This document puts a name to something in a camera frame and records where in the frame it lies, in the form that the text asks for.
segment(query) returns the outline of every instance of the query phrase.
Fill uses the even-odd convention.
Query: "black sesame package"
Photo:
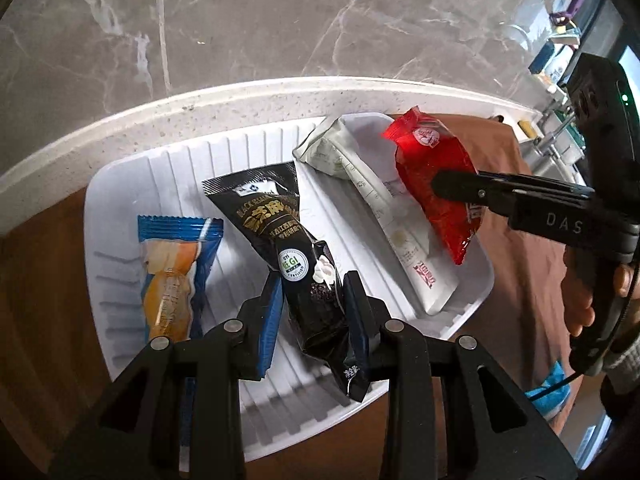
[[[282,274],[290,324],[303,353],[326,362],[340,389],[362,401],[369,381],[350,346],[340,279],[326,242],[300,223],[293,163],[239,171],[202,185],[257,253]]]

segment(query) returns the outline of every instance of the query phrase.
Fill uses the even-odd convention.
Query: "snack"
[[[398,146],[396,168],[402,182],[420,203],[455,264],[482,223],[482,206],[437,197],[431,181],[440,170],[477,173],[462,143],[435,117],[413,107],[383,134]]]
[[[178,342],[202,336],[200,316],[209,305],[205,282],[222,232],[220,219],[138,216],[148,339],[164,335]]]
[[[334,259],[327,244],[300,223],[293,163],[212,178],[203,188],[271,269],[280,270],[301,350],[325,361],[340,389],[362,400],[369,381],[355,365],[350,348]]]
[[[437,314],[458,286],[455,266],[398,176],[396,146],[378,136],[367,137],[360,138],[367,143],[361,150],[344,121],[328,117],[293,155],[318,171],[353,182],[378,220],[424,311]]]

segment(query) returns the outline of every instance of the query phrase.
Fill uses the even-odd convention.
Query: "red snack bag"
[[[482,206],[437,197],[431,180],[440,170],[477,173],[464,146],[444,124],[417,106],[398,117],[383,135],[398,146],[396,169],[402,182],[460,265],[482,223]]]

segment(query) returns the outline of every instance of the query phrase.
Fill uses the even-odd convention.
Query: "marble wall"
[[[0,20],[0,174],[110,114],[246,80],[382,76],[539,105],[526,67],[553,1],[14,0]]]

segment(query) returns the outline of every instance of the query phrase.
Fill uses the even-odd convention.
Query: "cable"
[[[633,296],[633,292],[636,290],[636,285],[638,284],[639,274],[640,274],[640,262],[636,264],[636,268],[634,269],[634,275],[631,278],[631,284],[629,285],[629,290],[627,291],[625,296],[626,301],[624,306],[622,307],[622,311],[620,312],[620,317],[618,318],[618,321],[616,322],[616,325],[611,332],[612,335],[618,331],[620,324],[624,321],[626,317],[626,313],[628,312],[629,306],[631,305],[631,298]],[[559,383],[556,383],[553,386],[549,386],[546,390],[542,390],[541,392],[536,393],[534,396],[529,397],[529,400],[533,402],[534,400],[538,400],[538,399],[541,399],[542,397],[548,396],[548,394],[551,394],[554,391],[559,390],[560,388],[562,388],[563,386],[566,386],[572,381],[575,381],[581,375],[582,375],[581,373],[574,372],[573,374],[563,379]]]
[[[572,381],[575,381],[581,375],[582,374],[579,372],[574,372],[573,374],[563,379],[559,383],[556,383],[553,386],[549,386],[546,390],[542,390],[541,392],[536,393],[534,396],[529,397],[529,400],[533,402],[534,400],[542,399],[542,397],[548,396],[548,394],[551,394],[554,391],[559,390],[560,388],[562,388],[563,386],[566,386]]]

